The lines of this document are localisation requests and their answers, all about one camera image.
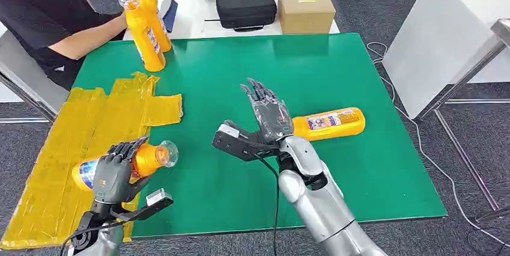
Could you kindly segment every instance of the plastic bottle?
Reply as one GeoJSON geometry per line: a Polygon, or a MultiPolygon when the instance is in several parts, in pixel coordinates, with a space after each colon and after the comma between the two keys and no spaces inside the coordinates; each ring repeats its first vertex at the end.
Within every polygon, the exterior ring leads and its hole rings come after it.
{"type": "Polygon", "coordinates": [[[145,11],[146,19],[154,31],[161,51],[168,52],[172,45],[168,39],[167,28],[163,23],[162,16],[159,15],[158,0],[140,0],[140,6],[145,11]]]}
{"type": "Polygon", "coordinates": [[[365,117],[358,108],[295,117],[292,123],[294,135],[308,141],[357,135],[365,129],[365,117]]]}
{"type": "Polygon", "coordinates": [[[140,7],[140,0],[118,0],[118,3],[124,8],[127,27],[133,35],[145,69],[149,72],[161,71],[165,67],[165,57],[140,7]]]}
{"type": "MultiPolygon", "coordinates": [[[[179,151],[171,141],[163,141],[157,146],[142,144],[132,159],[131,179],[152,175],[159,167],[171,168],[177,163],[179,151]]],[[[83,190],[92,189],[98,159],[88,160],[76,165],[71,175],[75,183],[83,190]]]]}

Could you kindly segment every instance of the green mat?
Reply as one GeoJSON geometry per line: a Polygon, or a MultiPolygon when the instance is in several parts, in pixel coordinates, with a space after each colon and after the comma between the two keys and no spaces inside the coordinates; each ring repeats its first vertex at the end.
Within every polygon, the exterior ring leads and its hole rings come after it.
{"type": "MultiPolygon", "coordinates": [[[[141,193],[163,187],[175,203],[133,236],[219,233],[271,228],[275,177],[260,162],[245,163],[211,146],[218,126],[231,119],[258,128],[239,84],[263,82],[293,117],[359,107],[366,128],[357,136],[315,141],[359,221],[445,216],[446,211],[401,123],[358,34],[278,35],[173,40],[156,95],[183,94],[179,124],[154,127],[150,143],[172,140],[179,163],[159,169],[141,193]]],[[[130,41],[108,43],[89,54],[75,85],[102,87],[144,71],[130,41]]],[[[279,227],[303,223],[280,198],[279,227]]]]}

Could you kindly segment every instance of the gray robotic hand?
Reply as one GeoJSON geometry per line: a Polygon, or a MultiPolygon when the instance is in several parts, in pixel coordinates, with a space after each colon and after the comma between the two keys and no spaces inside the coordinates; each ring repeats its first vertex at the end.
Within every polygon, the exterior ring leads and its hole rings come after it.
{"type": "Polygon", "coordinates": [[[248,81],[252,85],[253,91],[246,85],[241,85],[241,88],[248,96],[259,123],[259,139],[264,144],[273,144],[292,134],[294,127],[285,102],[279,100],[273,91],[266,89],[264,84],[250,78],[248,81]]]}
{"type": "Polygon", "coordinates": [[[147,136],[143,136],[135,141],[113,145],[108,153],[99,159],[92,185],[95,201],[105,204],[132,201],[149,182],[150,177],[144,177],[134,184],[129,183],[132,169],[131,160],[140,145],[147,141],[147,138],[147,136]]]}

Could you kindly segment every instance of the clear bottle cap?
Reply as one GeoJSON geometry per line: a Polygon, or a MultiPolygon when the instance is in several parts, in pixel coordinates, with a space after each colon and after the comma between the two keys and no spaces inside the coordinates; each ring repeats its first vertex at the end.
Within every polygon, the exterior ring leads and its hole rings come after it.
{"type": "Polygon", "coordinates": [[[140,5],[140,0],[118,0],[118,3],[125,10],[133,10],[134,8],[137,8],[140,5]]]}
{"type": "Polygon", "coordinates": [[[163,141],[156,147],[156,159],[165,167],[173,167],[179,158],[177,146],[172,141],[163,141]]]}

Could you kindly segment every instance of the cardboard box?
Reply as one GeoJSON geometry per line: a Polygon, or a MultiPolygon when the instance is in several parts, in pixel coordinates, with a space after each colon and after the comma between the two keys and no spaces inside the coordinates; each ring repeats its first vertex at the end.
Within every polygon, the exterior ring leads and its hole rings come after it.
{"type": "Polygon", "coordinates": [[[328,34],[335,12],[331,0],[278,0],[284,34],[328,34]]]}

